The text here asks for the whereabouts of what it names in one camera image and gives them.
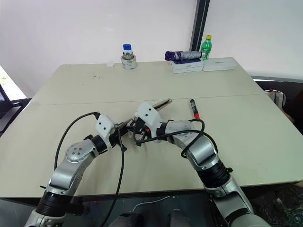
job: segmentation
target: black marker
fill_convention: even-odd
[[[199,116],[199,113],[198,113],[198,110],[197,110],[196,103],[195,103],[194,99],[190,100],[190,105],[191,105],[191,108],[193,108],[195,119],[200,119],[200,116]]]

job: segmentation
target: chair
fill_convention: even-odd
[[[21,103],[12,103],[0,85],[0,136],[23,108]]]

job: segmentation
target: plastic bottle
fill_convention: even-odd
[[[212,39],[212,35],[207,35],[205,41],[201,45],[201,51],[206,52],[206,55],[205,55],[204,58],[202,58],[202,60],[208,60],[210,51],[211,51],[212,46],[213,46],[212,42],[211,42],[211,39]]]

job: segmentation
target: white box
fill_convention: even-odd
[[[209,59],[204,61],[203,71],[234,70],[236,67],[233,59]]]
[[[184,63],[176,64],[174,61],[170,61],[174,73],[201,71],[203,68],[203,61],[200,59],[198,61],[183,60],[182,62]]]

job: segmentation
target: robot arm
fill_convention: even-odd
[[[98,135],[72,144],[65,151],[64,160],[55,169],[37,208],[32,211],[25,227],[60,227],[83,176],[91,162],[114,147],[116,127],[106,115],[100,115],[96,124]]]
[[[55,169],[43,197],[37,208],[32,211],[25,227],[62,226],[67,206],[87,166],[98,155],[119,144],[117,128],[120,129],[121,135],[132,128],[134,137],[136,130],[140,130],[142,139],[148,131],[149,137],[162,136],[161,140],[167,140],[181,149],[191,144],[185,150],[185,156],[197,171],[205,190],[212,195],[226,223],[232,227],[249,227],[252,224],[255,224],[255,227],[268,227],[269,225],[264,220],[253,215],[250,202],[230,175],[230,169],[225,168],[219,159],[210,140],[204,135],[197,137],[198,133],[194,131],[194,125],[190,121],[163,122],[157,110],[170,102],[171,100],[168,99],[154,106],[143,103],[135,113],[136,118],[131,118],[119,125],[115,125],[109,117],[101,115],[96,124],[98,135],[87,137],[66,150],[64,160]],[[174,134],[183,130],[191,130],[191,132]]]
[[[143,103],[137,110],[135,116],[137,129],[144,124],[151,130],[152,137],[172,134],[178,131],[195,129],[191,121],[168,121],[163,122],[159,113],[148,103]],[[166,137],[169,143],[185,149],[195,138],[197,132],[187,132]],[[220,214],[228,226],[263,226],[269,225],[260,217],[254,215],[253,208],[246,195],[236,183],[214,149],[209,138],[201,135],[185,150],[185,156],[192,167],[197,171],[205,190],[212,196]]]

